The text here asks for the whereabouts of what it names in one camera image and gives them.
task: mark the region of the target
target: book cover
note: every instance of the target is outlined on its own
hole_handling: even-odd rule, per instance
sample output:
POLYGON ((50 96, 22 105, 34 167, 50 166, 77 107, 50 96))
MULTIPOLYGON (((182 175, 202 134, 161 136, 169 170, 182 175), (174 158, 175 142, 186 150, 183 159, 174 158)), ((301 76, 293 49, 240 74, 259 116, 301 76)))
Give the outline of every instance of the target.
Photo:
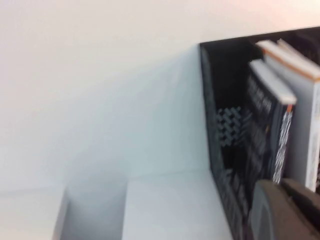
POLYGON ((288 146, 296 97, 262 60, 250 62, 243 119, 246 121, 244 176, 250 209, 255 183, 279 183, 288 146))

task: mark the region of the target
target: black magazine holder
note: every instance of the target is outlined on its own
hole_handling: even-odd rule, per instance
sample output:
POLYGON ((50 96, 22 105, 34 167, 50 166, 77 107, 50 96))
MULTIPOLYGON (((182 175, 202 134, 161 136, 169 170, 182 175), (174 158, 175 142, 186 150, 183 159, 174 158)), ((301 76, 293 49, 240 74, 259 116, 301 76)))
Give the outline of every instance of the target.
POLYGON ((239 114, 244 103, 248 62, 263 58, 254 43, 261 40, 289 42, 297 33, 320 39, 320 27, 252 35, 199 44, 210 169, 235 240, 251 239, 235 190, 230 168, 241 139, 239 114))

